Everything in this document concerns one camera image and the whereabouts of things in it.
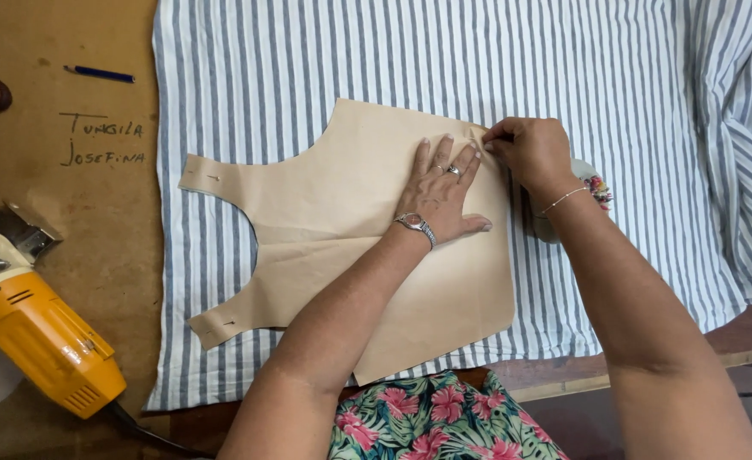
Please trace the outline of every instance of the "wristwatch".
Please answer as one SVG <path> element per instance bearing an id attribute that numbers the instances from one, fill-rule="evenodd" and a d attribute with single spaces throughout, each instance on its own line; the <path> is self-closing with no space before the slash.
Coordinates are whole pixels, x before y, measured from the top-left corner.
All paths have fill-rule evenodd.
<path id="1" fill-rule="evenodd" d="M 410 230 L 418 230 L 424 233 L 430 239 L 430 250 L 435 247 L 435 235 L 432 234 L 430 226 L 418 213 L 404 213 L 393 219 L 393 222 L 401 222 L 402 225 Z"/>

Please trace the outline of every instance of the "yellow cutting machine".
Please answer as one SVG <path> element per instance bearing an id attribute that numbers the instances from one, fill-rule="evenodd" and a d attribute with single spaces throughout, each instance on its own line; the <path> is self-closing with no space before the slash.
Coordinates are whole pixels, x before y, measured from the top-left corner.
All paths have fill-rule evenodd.
<path id="1" fill-rule="evenodd" d="M 105 408 L 133 434 L 192 457 L 211 457 L 139 427 L 115 398 L 125 380 L 114 350 L 34 271 L 61 236 L 37 215 L 0 208 L 0 348 L 54 402 L 86 419 Z"/>

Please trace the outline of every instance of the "woman's right hand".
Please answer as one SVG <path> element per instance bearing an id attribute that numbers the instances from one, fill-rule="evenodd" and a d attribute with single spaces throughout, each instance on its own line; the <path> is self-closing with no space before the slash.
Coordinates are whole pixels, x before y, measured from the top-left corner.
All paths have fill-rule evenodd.
<path id="1" fill-rule="evenodd" d="M 495 124 L 483 141 L 484 150 L 503 161 L 539 203 L 551 203 L 578 187 L 569 139 L 554 118 L 507 117 Z"/>

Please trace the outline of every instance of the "floral print clothing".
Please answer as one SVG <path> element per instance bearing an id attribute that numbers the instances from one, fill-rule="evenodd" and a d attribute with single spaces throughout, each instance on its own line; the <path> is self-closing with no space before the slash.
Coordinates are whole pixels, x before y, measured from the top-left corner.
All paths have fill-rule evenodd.
<path id="1" fill-rule="evenodd" d="M 330 460 L 568 457 L 490 371 L 478 391 L 452 371 L 386 382 L 342 401 Z"/>

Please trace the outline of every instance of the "person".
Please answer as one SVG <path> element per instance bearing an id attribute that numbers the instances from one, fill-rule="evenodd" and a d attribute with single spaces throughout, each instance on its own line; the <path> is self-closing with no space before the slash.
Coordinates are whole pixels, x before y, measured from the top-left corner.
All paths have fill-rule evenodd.
<path id="1" fill-rule="evenodd" d="M 583 186 L 557 120 L 506 118 L 483 141 L 538 203 Z M 431 150 L 419 142 L 396 214 L 420 215 L 438 244 L 491 231 L 488 219 L 462 216 L 480 153 L 460 152 L 459 175 L 448 172 L 451 136 Z M 752 458 L 728 374 L 654 268 L 590 193 L 566 196 L 547 216 L 605 353 L 627 457 Z M 566 458 L 492 373 L 481 389 L 446 371 L 338 402 L 388 301 L 430 250 L 423 232 L 394 222 L 313 298 L 256 375 L 218 458 Z"/>

